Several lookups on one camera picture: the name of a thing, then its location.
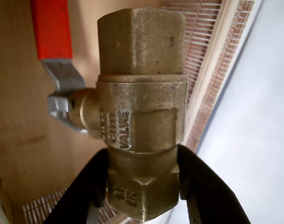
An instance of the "wooden panel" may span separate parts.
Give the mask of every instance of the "wooden panel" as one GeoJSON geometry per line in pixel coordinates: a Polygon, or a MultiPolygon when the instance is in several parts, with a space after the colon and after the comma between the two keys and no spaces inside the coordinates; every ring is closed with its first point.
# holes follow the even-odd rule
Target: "wooden panel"
{"type": "Polygon", "coordinates": [[[206,73],[206,75],[210,74],[210,78],[207,79],[206,85],[201,87],[204,93],[202,96],[203,98],[198,97],[195,99],[198,101],[198,106],[200,106],[200,108],[198,111],[194,111],[192,115],[194,120],[189,121],[190,125],[192,125],[192,129],[186,143],[193,151],[197,149],[201,135],[218,98],[218,94],[224,85],[228,68],[239,44],[240,37],[246,27],[253,4],[254,1],[252,0],[239,1],[234,18],[231,21],[231,27],[227,33],[226,41],[224,42],[222,51],[217,59],[217,63],[212,72],[206,73]]]}
{"type": "MultiPolygon", "coordinates": [[[[70,0],[74,64],[88,86],[99,74],[97,19],[159,0],[70,0]]],[[[102,147],[47,114],[54,85],[36,57],[29,0],[0,0],[0,185],[23,205],[68,186],[102,147]]]]}

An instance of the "red handle grip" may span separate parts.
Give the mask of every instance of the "red handle grip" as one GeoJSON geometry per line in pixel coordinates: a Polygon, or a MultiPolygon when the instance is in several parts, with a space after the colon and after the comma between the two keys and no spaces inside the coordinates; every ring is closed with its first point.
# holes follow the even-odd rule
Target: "red handle grip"
{"type": "Polygon", "coordinates": [[[72,58],[67,0],[31,0],[38,59],[72,58]]]}

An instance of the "wooden trim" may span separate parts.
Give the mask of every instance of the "wooden trim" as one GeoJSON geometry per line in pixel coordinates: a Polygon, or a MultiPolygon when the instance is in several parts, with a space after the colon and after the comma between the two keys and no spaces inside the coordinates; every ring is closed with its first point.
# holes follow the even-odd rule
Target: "wooden trim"
{"type": "Polygon", "coordinates": [[[207,46],[206,54],[203,59],[199,75],[191,95],[187,109],[187,122],[183,145],[186,145],[190,132],[193,128],[195,119],[206,93],[207,87],[217,65],[219,56],[222,52],[228,32],[231,28],[232,21],[240,0],[223,0],[217,21],[213,28],[211,40],[207,46]]]}

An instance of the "embossed logo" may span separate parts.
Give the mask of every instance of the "embossed logo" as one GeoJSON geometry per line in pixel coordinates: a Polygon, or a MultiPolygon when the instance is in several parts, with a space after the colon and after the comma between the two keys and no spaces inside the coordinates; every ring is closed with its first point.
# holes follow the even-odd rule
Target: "embossed logo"
{"type": "Polygon", "coordinates": [[[129,191],[124,190],[122,188],[114,187],[114,195],[119,200],[125,201],[127,204],[137,207],[137,194],[129,191]]]}
{"type": "Polygon", "coordinates": [[[119,148],[128,148],[128,112],[118,111],[119,148]]]}

